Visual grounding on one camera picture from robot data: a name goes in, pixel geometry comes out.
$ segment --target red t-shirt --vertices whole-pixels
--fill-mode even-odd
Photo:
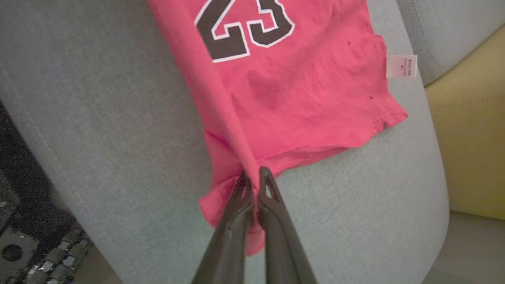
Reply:
[[[366,0],[150,0],[205,127],[216,226],[242,169],[274,175],[359,147],[407,114]],[[264,245],[255,222],[247,253]]]

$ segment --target printed number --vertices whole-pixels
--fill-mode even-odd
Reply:
[[[228,61],[250,55],[240,22],[225,24],[225,34],[216,35],[226,13],[236,0],[207,0],[195,19],[195,25],[214,62]],[[274,27],[266,29],[262,20],[247,22],[251,42],[269,48],[293,33],[289,19],[279,0],[256,0],[260,14],[270,14]]]

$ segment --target gray fabric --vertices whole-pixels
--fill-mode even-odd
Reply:
[[[397,0],[425,85],[505,23],[504,0]]]
[[[391,54],[411,54],[394,0],[370,1]],[[125,284],[188,283],[213,230],[198,198],[211,163],[188,90],[143,0],[2,1],[0,99]],[[447,229],[423,86],[360,149],[290,170],[283,197],[320,283],[421,283]],[[246,283],[264,283],[263,252]]]

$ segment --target care label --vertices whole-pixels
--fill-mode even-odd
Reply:
[[[387,57],[386,78],[416,78],[417,55],[394,55]]]

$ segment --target yellow cushion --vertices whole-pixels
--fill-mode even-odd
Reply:
[[[451,209],[505,220],[505,26],[426,94]]]

